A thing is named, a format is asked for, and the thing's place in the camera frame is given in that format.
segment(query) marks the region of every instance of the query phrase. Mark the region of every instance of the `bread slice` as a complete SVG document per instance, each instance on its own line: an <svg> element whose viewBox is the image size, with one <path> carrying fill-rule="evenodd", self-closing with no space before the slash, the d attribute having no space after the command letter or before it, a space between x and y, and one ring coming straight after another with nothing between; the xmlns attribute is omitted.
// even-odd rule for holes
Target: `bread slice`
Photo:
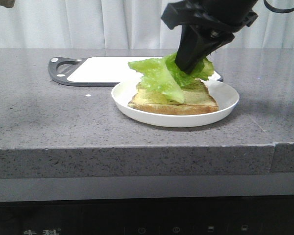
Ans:
<svg viewBox="0 0 294 235"><path fill-rule="evenodd" d="M159 92L148 92L137 85L137 93L128 103L129 107L146 111L149 113L166 115L197 115L218 111L218 104L209 95L205 84L199 79L189 87L182 89L184 103L180 104L173 100L168 100Z"/></svg>

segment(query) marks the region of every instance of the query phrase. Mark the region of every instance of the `speckled stone countertop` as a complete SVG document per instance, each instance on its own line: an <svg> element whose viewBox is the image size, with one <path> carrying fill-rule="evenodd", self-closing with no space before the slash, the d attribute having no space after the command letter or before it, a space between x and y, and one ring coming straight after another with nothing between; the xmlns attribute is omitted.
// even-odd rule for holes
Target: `speckled stone countertop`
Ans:
<svg viewBox="0 0 294 235"><path fill-rule="evenodd" d="M171 52L0 49L0 178L294 172L294 49L215 52L240 102L225 119L194 128L134 121L117 109L112 87L60 85L47 70L54 56Z"/></svg>

